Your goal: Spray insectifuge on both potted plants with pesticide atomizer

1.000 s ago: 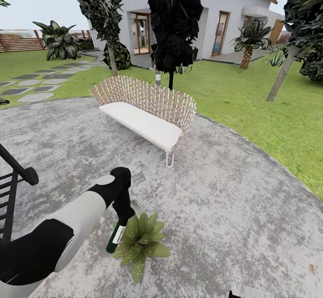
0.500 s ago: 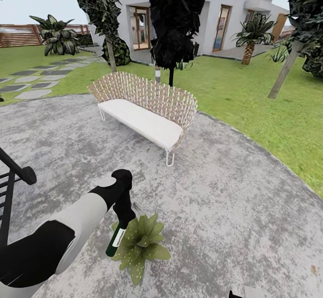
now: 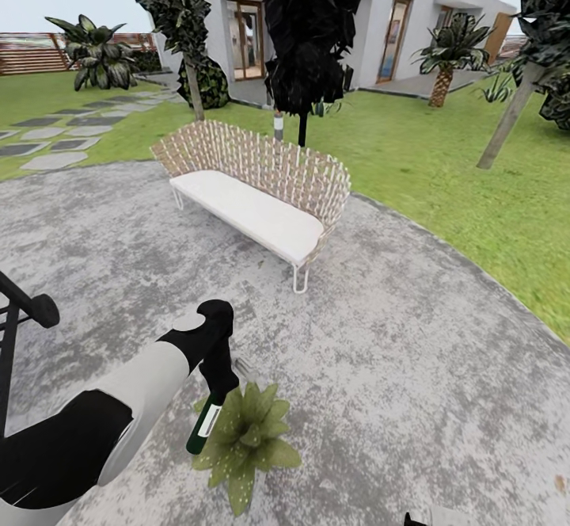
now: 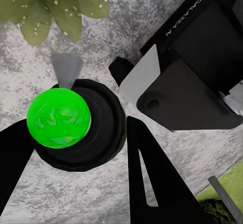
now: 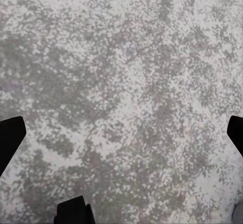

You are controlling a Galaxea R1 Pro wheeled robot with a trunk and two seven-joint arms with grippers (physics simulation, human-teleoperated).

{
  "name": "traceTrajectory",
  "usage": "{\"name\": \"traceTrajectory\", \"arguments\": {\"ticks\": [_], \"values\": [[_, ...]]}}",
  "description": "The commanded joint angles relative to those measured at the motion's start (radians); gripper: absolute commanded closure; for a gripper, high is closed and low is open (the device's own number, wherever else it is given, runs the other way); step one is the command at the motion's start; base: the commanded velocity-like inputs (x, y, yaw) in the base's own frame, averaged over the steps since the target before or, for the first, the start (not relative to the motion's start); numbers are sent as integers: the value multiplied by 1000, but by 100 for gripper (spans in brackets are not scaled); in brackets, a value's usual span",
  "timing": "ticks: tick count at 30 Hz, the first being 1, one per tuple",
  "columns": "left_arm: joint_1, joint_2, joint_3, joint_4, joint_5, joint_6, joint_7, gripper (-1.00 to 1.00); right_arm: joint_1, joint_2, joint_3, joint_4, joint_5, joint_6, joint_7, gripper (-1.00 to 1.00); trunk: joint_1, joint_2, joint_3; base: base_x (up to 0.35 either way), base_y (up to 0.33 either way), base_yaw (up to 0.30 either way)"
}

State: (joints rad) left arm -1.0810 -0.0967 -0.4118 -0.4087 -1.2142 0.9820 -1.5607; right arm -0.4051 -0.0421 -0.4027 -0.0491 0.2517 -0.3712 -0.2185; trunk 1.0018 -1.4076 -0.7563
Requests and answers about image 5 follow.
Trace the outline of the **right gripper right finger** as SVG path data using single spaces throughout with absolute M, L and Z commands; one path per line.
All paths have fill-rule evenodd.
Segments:
M 231 116 L 227 134 L 243 156 L 243 118 Z

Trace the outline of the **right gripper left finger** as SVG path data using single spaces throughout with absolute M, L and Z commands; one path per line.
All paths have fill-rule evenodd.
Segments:
M 26 136 L 22 116 L 0 121 L 0 176 Z

